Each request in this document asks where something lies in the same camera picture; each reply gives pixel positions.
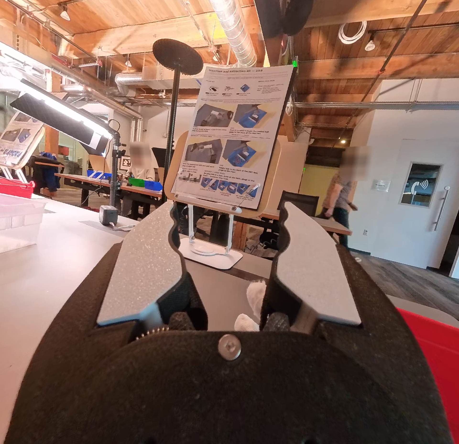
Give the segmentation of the black mesh office chair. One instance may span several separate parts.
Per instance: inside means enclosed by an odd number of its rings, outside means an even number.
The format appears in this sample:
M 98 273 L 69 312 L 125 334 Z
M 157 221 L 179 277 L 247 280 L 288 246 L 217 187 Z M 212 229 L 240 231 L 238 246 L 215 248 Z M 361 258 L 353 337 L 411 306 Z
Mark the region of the black mesh office chair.
M 288 201 L 308 216 L 316 216 L 319 196 L 299 194 L 283 190 L 277 209 L 280 210 L 284 206 L 284 203 Z

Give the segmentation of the black light stand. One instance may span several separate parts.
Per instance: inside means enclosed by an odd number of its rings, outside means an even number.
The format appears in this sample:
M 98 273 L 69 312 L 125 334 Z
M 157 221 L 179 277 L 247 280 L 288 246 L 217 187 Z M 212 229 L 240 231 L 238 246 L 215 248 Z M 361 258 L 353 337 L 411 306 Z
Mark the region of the black light stand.
M 120 158 L 124 155 L 125 150 L 121 150 L 121 147 L 125 147 L 125 144 L 121 143 L 121 136 L 119 133 L 120 123 L 115 119 L 108 121 L 108 126 L 111 129 L 112 134 L 112 165 L 111 165 L 111 181 L 110 181 L 110 206 L 115 207 L 119 210 L 119 191 L 121 188 L 121 181 L 118 178 L 118 164 Z

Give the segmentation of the blue jacket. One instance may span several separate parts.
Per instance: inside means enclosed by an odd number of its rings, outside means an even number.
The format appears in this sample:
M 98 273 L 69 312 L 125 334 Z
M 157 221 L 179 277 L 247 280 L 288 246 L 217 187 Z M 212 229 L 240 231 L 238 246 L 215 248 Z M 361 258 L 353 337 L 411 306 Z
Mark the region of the blue jacket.
M 60 172 L 60 167 L 63 164 L 57 160 L 55 154 L 49 152 L 41 152 L 39 155 L 31 156 L 28 163 L 33 173 L 32 181 L 35 185 L 33 193 L 41 195 L 41 190 L 45 189 L 47 197 L 55 197 L 60 188 L 60 178 L 56 176 L 56 173 Z

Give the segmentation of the red plastic bin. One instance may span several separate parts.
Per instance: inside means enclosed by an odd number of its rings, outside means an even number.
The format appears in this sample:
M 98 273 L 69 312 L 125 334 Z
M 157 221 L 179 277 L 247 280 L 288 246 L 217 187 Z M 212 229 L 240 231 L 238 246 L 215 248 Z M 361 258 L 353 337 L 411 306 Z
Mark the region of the red plastic bin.
M 25 199 L 31 199 L 35 189 L 35 182 L 22 182 L 17 179 L 0 177 L 0 193 Z
M 445 408 L 453 442 L 459 442 L 459 329 L 452 325 L 448 315 L 434 310 L 429 317 L 412 309 L 402 309 L 397 304 L 399 312 L 410 327 L 419 343 L 430 369 L 433 373 L 440 396 Z

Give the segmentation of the white board stand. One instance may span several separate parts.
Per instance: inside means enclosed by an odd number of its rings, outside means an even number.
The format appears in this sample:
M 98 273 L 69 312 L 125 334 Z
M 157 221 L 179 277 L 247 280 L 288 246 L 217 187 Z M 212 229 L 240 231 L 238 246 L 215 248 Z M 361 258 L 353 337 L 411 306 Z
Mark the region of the white board stand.
M 210 266 L 215 269 L 231 269 L 242 258 L 242 253 L 232 249 L 234 214 L 229 214 L 229 229 L 225 247 L 196 239 L 193 230 L 194 206 L 188 208 L 188 240 L 182 238 L 179 251 L 184 258 Z

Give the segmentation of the grey cube charger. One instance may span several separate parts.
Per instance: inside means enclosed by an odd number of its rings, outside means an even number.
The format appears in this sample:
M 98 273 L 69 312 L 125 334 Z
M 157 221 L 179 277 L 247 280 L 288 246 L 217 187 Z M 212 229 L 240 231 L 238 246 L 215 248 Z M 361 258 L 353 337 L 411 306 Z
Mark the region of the grey cube charger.
M 99 208 L 99 221 L 104 226 L 115 227 L 118 223 L 118 210 L 111 205 L 102 205 Z

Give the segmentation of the clear plastic bin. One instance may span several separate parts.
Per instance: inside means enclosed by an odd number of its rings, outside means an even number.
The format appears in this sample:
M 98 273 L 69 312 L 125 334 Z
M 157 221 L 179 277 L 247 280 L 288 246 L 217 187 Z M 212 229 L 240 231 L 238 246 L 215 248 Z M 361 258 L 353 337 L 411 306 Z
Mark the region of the clear plastic bin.
M 37 243 L 48 199 L 0 195 L 0 252 L 6 253 Z

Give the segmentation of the long wooden desk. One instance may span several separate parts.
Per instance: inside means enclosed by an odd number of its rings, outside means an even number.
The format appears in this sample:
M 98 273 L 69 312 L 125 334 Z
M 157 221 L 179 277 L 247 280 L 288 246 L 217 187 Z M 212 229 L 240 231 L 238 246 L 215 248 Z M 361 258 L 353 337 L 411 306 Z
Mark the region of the long wooden desk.
M 61 178 L 63 184 L 81 190 L 80 207 L 86 208 L 89 206 L 89 197 L 92 193 L 100 195 L 110 193 L 111 186 L 109 181 L 65 173 L 57 173 L 56 175 Z M 128 214 L 123 216 L 137 221 L 158 208 L 161 205 L 161 197 L 161 190 L 155 191 L 144 187 L 122 184 L 117 190 L 115 201 L 131 200 L 131 208 Z

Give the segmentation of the person's right hand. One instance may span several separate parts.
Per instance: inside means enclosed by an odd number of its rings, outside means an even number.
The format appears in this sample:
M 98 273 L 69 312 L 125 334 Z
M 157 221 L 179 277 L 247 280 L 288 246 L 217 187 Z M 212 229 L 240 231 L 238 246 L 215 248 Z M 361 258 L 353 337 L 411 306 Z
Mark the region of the person's right hand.
M 253 315 L 260 319 L 262 303 L 266 292 L 265 281 L 251 282 L 246 290 L 246 297 Z M 252 319 L 249 315 L 238 315 L 235 323 L 234 330 L 236 332 L 258 332 L 259 324 Z

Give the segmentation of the instruction sheet on board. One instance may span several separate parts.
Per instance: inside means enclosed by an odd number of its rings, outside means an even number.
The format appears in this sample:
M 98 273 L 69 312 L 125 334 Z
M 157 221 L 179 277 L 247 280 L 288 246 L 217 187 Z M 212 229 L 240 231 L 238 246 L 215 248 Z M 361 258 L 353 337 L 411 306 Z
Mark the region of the instruction sheet on board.
M 43 122 L 16 112 L 0 138 L 0 167 L 7 179 L 27 183 L 22 171 L 45 133 Z
M 177 190 L 175 189 L 175 183 L 179 174 L 181 155 L 185 152 L 187 135 L 188 132 L 184 132 L 178 139 L 175 153 L 169 166 L 168 174 L 164 176 L 164 195 L 166 195 L 169 200 L 174 202 L 199 206 L 213 211 L 232 214 L 238 217 L 254 219 L 261 216 L 268 205 L 270 194 L 275 185 L 276 171 L 281 161 L 282 148 L 285 144 L 289 143 L 287 137 L 278 136 L 276 139 L 258 209 L 252 210 L 244 208 L 242 205 L 219 203 L 203 198 L 197 198 L 192 195 L 180 195 L 177 193 Z

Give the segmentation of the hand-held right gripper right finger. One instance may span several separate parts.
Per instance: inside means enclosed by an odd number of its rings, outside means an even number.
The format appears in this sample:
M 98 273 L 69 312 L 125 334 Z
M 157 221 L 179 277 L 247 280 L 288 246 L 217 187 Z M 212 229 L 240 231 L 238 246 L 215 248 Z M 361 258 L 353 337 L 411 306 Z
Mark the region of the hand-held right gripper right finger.
M 313 332 L 320 321 L 361 325 L 336 242 L 289 201 L 280 210 L 279 226 L 268 312 L 285 314 L 294 332 Z

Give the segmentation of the printed instruction sheet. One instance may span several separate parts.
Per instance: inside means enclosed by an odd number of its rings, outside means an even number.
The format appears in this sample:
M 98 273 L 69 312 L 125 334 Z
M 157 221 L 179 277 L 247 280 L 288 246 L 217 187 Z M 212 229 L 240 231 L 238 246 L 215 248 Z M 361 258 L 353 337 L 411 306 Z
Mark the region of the printed instruction sheet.
M 296 71 L 206 67 L 172 192 L 257 209 Z

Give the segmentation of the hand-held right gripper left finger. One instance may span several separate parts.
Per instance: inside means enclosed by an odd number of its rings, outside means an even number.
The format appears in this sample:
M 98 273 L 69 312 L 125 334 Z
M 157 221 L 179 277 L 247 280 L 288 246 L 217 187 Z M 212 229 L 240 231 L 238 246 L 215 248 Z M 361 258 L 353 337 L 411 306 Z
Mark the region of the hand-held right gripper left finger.
M 124 238 L 96 320 L 99 326 L 139 321 L 160 327 L 179 311 L 180 304 L 166 303 L 186 273 L 172 238 L 174 208 L 167 201 Z

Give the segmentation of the led panel light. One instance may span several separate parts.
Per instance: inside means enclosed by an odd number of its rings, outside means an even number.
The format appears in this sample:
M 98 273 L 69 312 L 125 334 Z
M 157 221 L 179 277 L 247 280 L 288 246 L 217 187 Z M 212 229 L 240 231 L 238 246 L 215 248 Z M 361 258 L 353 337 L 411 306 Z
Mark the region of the led panel light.
M 22 94 L 10 104 L 13 108 L 72 137 L 89 154 L 105 154 L 115 135 L 106 123 L 26 79 L 20 80 L 19 86 Z

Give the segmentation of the silver air duct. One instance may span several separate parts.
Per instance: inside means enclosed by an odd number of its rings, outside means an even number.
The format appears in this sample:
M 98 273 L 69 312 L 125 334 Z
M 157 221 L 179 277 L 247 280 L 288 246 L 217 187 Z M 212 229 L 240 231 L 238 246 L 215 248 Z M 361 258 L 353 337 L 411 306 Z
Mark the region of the silver air duct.
M 263 67 L 266 49 L 254 0 L 209 0 L 219 29 L 215 39 L 227 66 Z

